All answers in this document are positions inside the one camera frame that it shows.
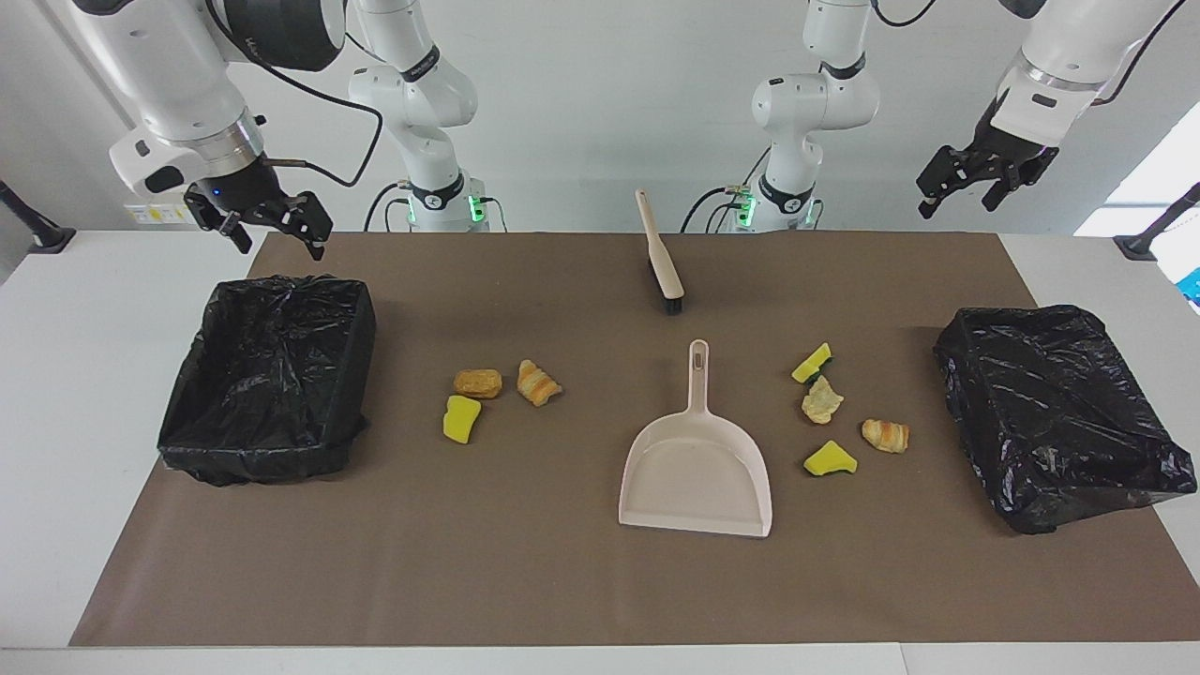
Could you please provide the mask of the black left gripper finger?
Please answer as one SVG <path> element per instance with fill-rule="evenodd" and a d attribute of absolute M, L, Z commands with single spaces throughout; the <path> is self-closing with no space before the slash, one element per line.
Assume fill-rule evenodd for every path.
<path fill-rule="evenodd" d="M 971 147 L 955 149 L 943 145 L 926 162 L 924 171 L 917 177 L 917 187 L 922 195 L 918 211 L 922 219 L 932 219 L 947 197 L 972 184 L 973 172 L 968 167 L 972 157 Z"/>
<path fill-rule="evenodd" d="M 980 199 L 980 204 L 986 211 L 998 209 L 1009 195 L 1016 189 L 1022 189 L 1026 184 L 1019 172 L 998 172 L 995 175 L 986 175 L 986 180 L 991 183 L 991 187 L 986 189 L 986 193 Z"/>

